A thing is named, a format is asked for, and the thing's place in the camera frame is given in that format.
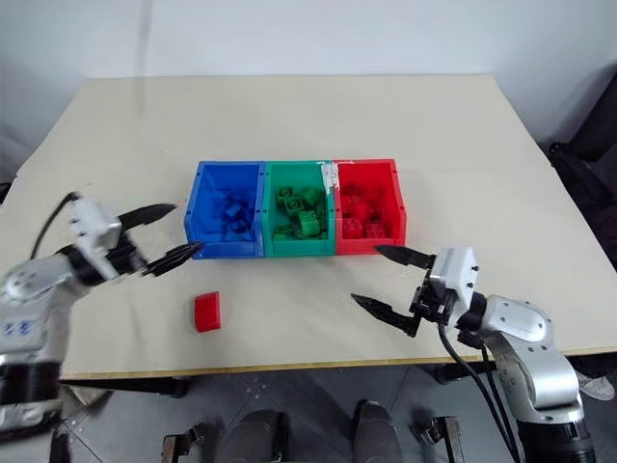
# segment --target table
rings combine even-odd
[[[479,291],[543,308],[566,353],[617,350],[615,272],[489,75],[87,81],[0,209],[0,271],[27,258],[70,190],[117,213],[178,203],[131,233],[156,259],[186,239],[200,160],[375,157],[396,159],[408,244],[473,246]],[[71,241],[66,218],[41,255]],[[74,306],[63,377],[442,362],[435,326],[412,340],[349,297],[373,295],[405,312],[422,275],[370,256],[199,260],[157,279],[130,276]],[[198,334],[193,298],[214,290],[223,329]]]

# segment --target gray floor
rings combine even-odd
[[[200,377],[182,399],[113,393],[92,411],[72,408],[66,421],[73,461],[160,461],[165,434],[198,422],[214,430],[203,449],[181,462],[210,462],[226,429],[261,408],[291,418],[289,449],[297,461],[346,462],[352,419],[362,399],[379,401],[395,420],[408,462],[447,461],[443,444],[422,448],[410,431],[414,417],[454,415],[468,462],[511,461],[490,414],[468,379],[442,386],[418,367],[333,368]],[[617,401],[585,399],[599,461],[617,460]]]

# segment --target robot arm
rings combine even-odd
[[[59,379],[72,305],[91,287],[120,275],[139,271],[161,275],[201,247],[200,243],[182,245],[148,263],[128,230],[162,218],[174,209],[172,204],[142,207],[116,217],[102,204],[73,193],[61,206],[69,202],[74,205],[70,223],[75,244],[18,265],[0,283],[0,445],[12,441],[1,451],[18,448],[24,439],[30,443],[49,437],[60,421]]]
[[[436,256],[395,246],[376,249],[389,259],[424,268],[427,273],[410,307],[413,316],[352,294],[363,308],[411,337],[422,318],[438,323],[449,350],[444,335],[448,326],[460,331],[458,341],[466,345],[481,348],[486,344],[517,420],[525,461],[595,461],[575,371],[554,346],[552,322],[544,312],[527,301],[495,295],[485,298],[473,291],[479,267],[471,248],[443,249]],[[511,451],[517,459],[516,449]]]

